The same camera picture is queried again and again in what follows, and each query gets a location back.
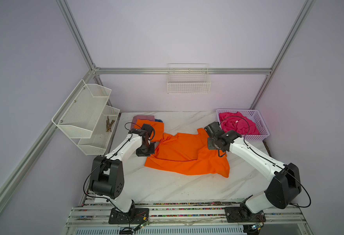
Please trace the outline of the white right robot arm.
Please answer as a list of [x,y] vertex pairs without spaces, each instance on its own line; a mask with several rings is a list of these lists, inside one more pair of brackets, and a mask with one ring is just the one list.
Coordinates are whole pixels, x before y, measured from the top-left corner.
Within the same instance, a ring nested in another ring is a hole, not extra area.
[[208,148],[217,150],[220,157],[231,152],[259,171],[269,182],[266,190],[247,198],[242,207],[252,214],[276,207],[285,209],[302,191],[299,168],[290,163],[284,164],[250,144],[235,131],[212,132],[208,134]]

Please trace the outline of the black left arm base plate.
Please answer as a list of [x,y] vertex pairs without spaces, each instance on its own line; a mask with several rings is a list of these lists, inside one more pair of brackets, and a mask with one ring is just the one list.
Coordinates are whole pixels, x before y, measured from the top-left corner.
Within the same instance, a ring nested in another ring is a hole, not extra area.
[[116,208],[111,210],[109,224],[130,224],[138,225],[149,218],[148,208],[131,208],[129,212],[121,212]]

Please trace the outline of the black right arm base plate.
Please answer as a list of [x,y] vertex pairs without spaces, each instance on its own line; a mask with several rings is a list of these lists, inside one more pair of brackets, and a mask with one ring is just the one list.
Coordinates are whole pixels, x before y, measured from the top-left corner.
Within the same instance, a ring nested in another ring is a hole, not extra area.
[[252,213],[243,207],[225,207],[224,211],[228,223],[264,223],[266,221],[263,211]]

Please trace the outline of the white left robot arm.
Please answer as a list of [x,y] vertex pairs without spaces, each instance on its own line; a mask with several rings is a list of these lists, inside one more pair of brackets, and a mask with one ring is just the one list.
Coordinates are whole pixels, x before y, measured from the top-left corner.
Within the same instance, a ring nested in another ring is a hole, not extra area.
[[98,198],[109,201],[119,212],[129,213],[133,201],[123,192],[125,186],[123,163],[132,154],[148,157],[154,153],[149,134],[128,134],[126,139],[113,151],[93,161],[88,177],[89,190]]

